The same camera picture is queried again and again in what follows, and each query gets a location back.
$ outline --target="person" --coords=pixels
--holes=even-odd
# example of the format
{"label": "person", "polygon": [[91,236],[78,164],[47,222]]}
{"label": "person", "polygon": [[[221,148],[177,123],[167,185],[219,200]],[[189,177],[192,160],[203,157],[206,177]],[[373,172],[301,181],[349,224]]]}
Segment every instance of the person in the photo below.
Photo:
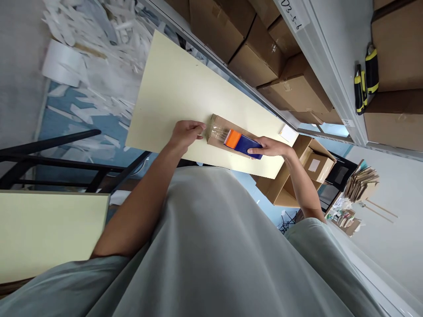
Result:
{"label": "person", "polygon": [[383,316],[291,147],[260,137],[249,150],[289,168],[305,219],[285,236],[230,170],[176,169],[205,127],[177,122],[91,259],[35,277],[0,316]]}

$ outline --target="white label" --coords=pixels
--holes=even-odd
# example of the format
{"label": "white label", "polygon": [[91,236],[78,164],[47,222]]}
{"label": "white label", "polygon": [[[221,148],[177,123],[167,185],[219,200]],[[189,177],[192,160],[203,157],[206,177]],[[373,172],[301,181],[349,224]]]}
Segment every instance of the white label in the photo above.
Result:
{"label": "white label", "polygon": [[295,33],[310,23],[310,18],[304,8],[302,0],[279,0],[278,4],[286,14],[286,19]]}
{"label": "white label", "polygon": [[355,127],[354,122],[352,120],[349,120],[349,119],[341,119],[341,120],[345,126],[350,126],[352,128]]}
{"label": "white label", "polygon": [[280,132],[280,136],[287,140],[288,143],[294,143],[298,133],[285,124]]}
{"label": "white label", "polygon": [[310,164],[310,167],[308,168],[309,171],[315,172],[316,169],[319,167],[320,161],[313,159],[312,163]]}

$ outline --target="sticker on box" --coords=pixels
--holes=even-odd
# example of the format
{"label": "sticker on box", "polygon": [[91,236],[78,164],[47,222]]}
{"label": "sticker on box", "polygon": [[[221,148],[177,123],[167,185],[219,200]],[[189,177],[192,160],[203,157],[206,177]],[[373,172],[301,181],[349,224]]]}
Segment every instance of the sticker on box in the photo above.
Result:
{"label": "sticker on box", "polygon": [[288,141],[288,143],[294,143],[297,139],[298,132],[294,131],[291,127],[285,124],[281,132],[279,132],[279,135]]}
{"label": "sticker on box", "polygon": [[313,159],[312,163],[310,164],[310,167],[308,168],[308,170],[310,172],[315,172],[317,170],[317,168],[319,167],[320,161]]}

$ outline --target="orange cap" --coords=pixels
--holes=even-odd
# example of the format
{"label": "orange cap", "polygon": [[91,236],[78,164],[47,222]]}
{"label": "orange cap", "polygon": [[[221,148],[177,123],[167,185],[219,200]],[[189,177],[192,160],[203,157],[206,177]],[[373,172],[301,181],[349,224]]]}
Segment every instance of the orange cap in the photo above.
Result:
{"label": "orange cap", "polygon": [[230,129],[228,137],[226,138],[224,144],[227,147],[235,149],[238,144],[239,139],[241,139],[241,134],[238,131]]}

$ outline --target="hand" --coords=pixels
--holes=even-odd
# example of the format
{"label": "hand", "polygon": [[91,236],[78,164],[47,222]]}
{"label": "hand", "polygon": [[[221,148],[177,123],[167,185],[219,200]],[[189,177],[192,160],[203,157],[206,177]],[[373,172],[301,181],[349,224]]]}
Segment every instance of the hand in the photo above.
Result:
{"label": "hand", "polygon": [[263,154],[266,156],[277,156],[282,155],[286,156],[293,151],[292,147],[289,145],[270,139],[268,137],[262,136],[254,141],[258,142],[263,148],[251,148],[248,149],[249,154]]}
{"label": "hand", "polygon": [[192,120],[178,121],[173,129],[168,146],[186,153],[188,146],[194,143],[195,140],[203,139],[199,134],[205,129],[206,125],[202,122]]}

